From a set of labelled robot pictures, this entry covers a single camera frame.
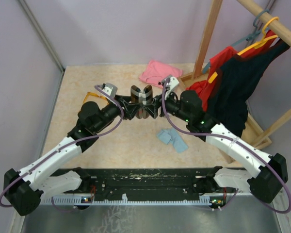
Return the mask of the brown striped glasses case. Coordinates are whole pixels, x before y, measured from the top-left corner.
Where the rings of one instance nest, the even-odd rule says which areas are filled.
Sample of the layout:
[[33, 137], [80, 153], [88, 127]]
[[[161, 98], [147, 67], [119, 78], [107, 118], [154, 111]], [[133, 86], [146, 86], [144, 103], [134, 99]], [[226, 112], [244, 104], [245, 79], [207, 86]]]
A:
[[[147, 85], [143, 90], [135, 85], [130, 88], [130, 97], [132, 103], [142, 103], [143, 105], [151, 104], [153, 100], [153, 89], [151, 85]], [[135, 115], [138, 119], [146, 119], [149, 113], [146, 110], [139, 109]]]

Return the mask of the light blue cloth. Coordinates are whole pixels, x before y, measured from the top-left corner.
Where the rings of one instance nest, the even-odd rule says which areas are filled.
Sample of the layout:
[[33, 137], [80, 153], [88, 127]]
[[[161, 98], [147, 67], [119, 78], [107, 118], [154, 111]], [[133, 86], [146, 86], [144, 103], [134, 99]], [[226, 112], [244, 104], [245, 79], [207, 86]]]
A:
[[177, 153], [182, 153], [189, 148], [174, 128], [160, 130], [157, 138], [166, 145], [171, 144]]

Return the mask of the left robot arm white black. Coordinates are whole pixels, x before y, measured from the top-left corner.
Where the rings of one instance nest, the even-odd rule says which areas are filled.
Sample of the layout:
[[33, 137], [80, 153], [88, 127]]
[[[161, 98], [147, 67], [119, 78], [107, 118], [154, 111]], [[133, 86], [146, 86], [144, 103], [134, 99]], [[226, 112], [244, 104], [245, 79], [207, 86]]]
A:
[[132, 119], [142, 108], [143, 102], [129, 96], [116, 95], [100, 109], [94, 101], [85, 102], [78, 112], [76, 126], [66, 137], [44, 156], [30, 165], [4, 174], [2, 198], [9, 201], [21, 216], [32, 213], [42, 200], [68, 191], [88, 191], [91, 187], [90, 175], [82, 168], [73, 168], [63, 175], [53, 173], [69, 160], [89, 149], [116, 117], [120, 120]]

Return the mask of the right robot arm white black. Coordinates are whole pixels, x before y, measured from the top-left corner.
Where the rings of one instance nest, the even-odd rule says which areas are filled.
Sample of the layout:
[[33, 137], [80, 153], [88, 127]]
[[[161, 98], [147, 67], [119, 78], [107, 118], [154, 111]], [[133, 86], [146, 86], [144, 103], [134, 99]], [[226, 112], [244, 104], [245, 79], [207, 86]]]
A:
[[210, 191], [235, 188], [250, 192], [264, 203], [271, 203], [282, 189], [288, 197], [291, 196], [286, 185], [288, 171], [284, 156], [269, 155], [234, 135], [202, 110], [201, 100], [194, 91], [184, 91], [180, 97], [170, 90], [156, 97], [152, 91], [142, 91], [138, 100], [143, 104], [143, 111], [151, 117], [171, 114], [186, 121], [186, 134], [201, 138], [243, 165], [243, 170], [217, 168], [214, 175], [207, 179]]

